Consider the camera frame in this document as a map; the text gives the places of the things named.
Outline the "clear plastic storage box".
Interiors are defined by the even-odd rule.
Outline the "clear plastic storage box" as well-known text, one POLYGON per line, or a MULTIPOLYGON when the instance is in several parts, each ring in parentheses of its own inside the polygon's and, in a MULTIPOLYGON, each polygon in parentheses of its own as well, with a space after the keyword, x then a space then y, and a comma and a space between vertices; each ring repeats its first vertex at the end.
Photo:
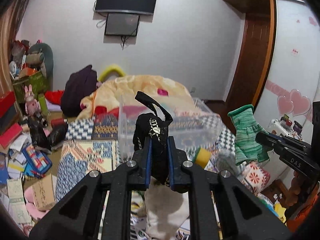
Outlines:
MULTIPOLYGON (((191 156, 198 148, 210 148, 215 144, 224 124, 221 117, 212 112, 199 98, 160 96, 154 99, 166 109, 173 121, 169 125, 169 135, 174 137, 178 149, 191 156)), ((135 100, 133 95, 120 98, 118 119, 119 161, 131 159, 134 153, 133 135, 136 120, 140 114, 151 113, 148 107, 135 100)))

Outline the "brown wooden wardrobe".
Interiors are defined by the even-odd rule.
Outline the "brown wooden wardrobe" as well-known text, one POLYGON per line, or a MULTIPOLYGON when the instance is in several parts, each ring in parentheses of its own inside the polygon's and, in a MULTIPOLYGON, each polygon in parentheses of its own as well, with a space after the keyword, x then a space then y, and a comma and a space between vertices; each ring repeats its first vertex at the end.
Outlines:
POLYGON ((274 0, 223 0, 245 14, 240 54, 221 117, 235 132, 227 113, 243 105, 257 106, 270 70, 276 16, 274 0))

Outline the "pink bunny plush toy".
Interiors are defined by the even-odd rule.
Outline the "pink bunny plush toy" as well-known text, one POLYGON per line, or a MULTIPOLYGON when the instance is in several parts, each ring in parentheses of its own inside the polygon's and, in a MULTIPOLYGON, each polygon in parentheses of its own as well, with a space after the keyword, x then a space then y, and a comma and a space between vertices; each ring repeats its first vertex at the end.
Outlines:
POLYGON ((40 104, 35 98, 32 85, 24 87, 25 95, 25 112, 28 116, 34 116, 35 113, 40 111, 40 104))

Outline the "yellow green sponge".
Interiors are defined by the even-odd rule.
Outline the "yellow green sponge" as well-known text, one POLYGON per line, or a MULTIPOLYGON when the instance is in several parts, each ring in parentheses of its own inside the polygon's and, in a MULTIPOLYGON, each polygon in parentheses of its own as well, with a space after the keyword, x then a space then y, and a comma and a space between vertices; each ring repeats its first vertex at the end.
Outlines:
POLYGON ((216 155, 217 149, 199 148, 193 157, 193 163, 205 169, 208 164, 212 164, 214 162, 216 155))

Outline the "red cylinder bottle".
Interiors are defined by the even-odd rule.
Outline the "red cylinder bottle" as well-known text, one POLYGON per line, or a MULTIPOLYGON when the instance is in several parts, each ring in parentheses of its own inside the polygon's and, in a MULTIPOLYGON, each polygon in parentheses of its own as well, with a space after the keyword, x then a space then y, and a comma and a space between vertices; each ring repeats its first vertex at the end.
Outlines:
POLYGON ((68 124, 68 120, 65 118, 56 118, 50 121, 51 127, 54 128, 56 126, 68 124))

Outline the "patterned patchwork table cloth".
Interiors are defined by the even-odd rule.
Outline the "patterned patchwork table cloth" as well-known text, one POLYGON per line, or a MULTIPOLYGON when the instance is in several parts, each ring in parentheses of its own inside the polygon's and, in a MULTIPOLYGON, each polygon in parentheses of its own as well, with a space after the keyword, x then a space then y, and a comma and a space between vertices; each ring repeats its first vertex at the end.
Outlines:
MULTIPOLYGON (((270 175, 257 163, 235 165, 235 135, 224 126, 217 141, 210 148, 217 149, 217 155, 207 171, 219 172, 223 168, 234 172, 242 179, 242 183, 271 211, 272 202, 261 189, 269 181, 270 175)), ((55 198, 60 201, 89 171, 97 169, 100 172, 114 170, 120 165, 118 141, 116 140, 67 140, 64 142, 61 159, 57 171, 55 198)), ((146 234, 146 191, 134 191, 131 200, 131 239, 151 239, 146 234)), ((174 239, 188 239, 190 236, 189 217, 176 231, 174 239)))

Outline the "yellow floral blanket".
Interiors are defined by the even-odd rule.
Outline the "yellow floral blanket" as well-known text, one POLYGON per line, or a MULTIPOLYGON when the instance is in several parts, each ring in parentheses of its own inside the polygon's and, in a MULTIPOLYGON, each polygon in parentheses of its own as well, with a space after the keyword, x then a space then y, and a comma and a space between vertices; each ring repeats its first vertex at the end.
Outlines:
POLYGON ((107 111, 120 107, 121 102, 126 106, 140 106, 141 104, 135 100, 138 91, 155 99, 172 115, 201 114, 200 108, 195 106, 184 85, 162 76, 127 75, 105 81, 95 92, 84 97, 80 102, 84 109, 77 119, 91 118, 98 106, 105 107, 107 111))

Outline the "small dark wall monitor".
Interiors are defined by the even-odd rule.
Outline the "small dark wall monitor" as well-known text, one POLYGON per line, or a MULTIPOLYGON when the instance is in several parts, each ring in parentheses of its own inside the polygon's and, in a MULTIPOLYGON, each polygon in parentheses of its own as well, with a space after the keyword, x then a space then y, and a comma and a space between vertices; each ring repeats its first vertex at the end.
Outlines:
POLYGON ((136 37, 139 23, 139 15, 109 13, 106 19, 104 35, 136 37))

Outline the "yellow fuzzy hoop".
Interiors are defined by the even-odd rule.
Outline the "yellow fuzzy hoop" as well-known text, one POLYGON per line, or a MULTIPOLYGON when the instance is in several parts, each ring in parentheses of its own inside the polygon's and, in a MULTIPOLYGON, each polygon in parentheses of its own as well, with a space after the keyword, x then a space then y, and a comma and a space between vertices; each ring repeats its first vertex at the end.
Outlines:
POLYGON ((111 64, 107 66, 99 75, 98 81, 104 82, 108 79, 110 75, 116 74, 118 77, 124 77, 126 73, 124 70, 117 64, 111 64))

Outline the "green knitted glove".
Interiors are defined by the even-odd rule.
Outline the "green knitted glove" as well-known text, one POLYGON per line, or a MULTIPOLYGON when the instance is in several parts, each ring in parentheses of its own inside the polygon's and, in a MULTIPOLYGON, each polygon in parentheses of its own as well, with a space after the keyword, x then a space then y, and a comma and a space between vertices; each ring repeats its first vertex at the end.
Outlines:
POLYGON ((253 109, 253 105, 244 105, 227 114, 236 130, 234 147, 237 166, 244 162, 263 163, 270 159, 268 151, 271 149, 255 140, 259 132, 266 134, 267 131, 255 120, 253 109))

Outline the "dark purple backpack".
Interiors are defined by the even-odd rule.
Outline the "dark purple backpack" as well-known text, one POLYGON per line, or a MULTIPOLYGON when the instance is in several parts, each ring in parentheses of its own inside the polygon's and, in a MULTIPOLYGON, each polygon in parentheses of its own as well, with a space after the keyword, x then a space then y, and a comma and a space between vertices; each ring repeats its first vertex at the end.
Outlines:
POLYGON ((71 74, 61 97, 61 111, 67 117, 75 117, 81 111, 81 100, 91 95, 97 88, 97 72, 92 65, 71 74))

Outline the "white cloth pouch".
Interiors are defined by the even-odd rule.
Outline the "white cloth pouch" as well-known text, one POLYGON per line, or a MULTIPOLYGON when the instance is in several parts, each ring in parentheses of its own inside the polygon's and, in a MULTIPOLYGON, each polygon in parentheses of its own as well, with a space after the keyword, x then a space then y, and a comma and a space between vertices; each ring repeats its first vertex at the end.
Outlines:
POLYGON ((172 191, 151 178, 144 197, 146 234, 151 239, 174 239, 176 231, 189 217, 188 194, 172 191))

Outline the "colourful pencil case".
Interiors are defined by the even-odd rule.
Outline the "colourful pencil case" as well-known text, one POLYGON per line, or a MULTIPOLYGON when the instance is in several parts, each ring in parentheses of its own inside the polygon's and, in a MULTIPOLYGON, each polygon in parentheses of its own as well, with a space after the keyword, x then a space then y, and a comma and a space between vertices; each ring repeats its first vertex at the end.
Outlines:
POLYGON ((23 148, 22 153, 31 166, 31 170, 38 174, 45 174, 52 166, 52 162, 47 155, 36 150, 32 144, 23 148))

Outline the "green plush toy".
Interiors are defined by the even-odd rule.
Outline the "green plush toy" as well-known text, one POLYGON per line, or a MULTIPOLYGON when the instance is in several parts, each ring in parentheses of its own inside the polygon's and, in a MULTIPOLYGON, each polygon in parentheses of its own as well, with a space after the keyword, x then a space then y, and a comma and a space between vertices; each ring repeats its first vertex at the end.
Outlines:
POLYGON ((31 68, 39 69, 47 79, 53 74, 53 51, 46 43, 36 43, 32 45, 28 50, 25 62, 31 68))

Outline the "black pouch with strap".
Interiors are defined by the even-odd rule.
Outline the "black pouch with strap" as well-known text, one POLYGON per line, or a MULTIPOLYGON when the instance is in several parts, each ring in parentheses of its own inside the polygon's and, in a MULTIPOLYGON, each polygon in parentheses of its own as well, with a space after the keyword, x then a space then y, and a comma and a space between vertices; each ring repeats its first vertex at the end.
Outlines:
POLYGON ((148 146, 145 140, 150 140, 151 176, 164 185, 169 177, 168 137, 173 118, 164 107, 144 92, 138 91, 135 99, 151 112, 140 114, 136 120, 134 150, 142 150, 148 146))

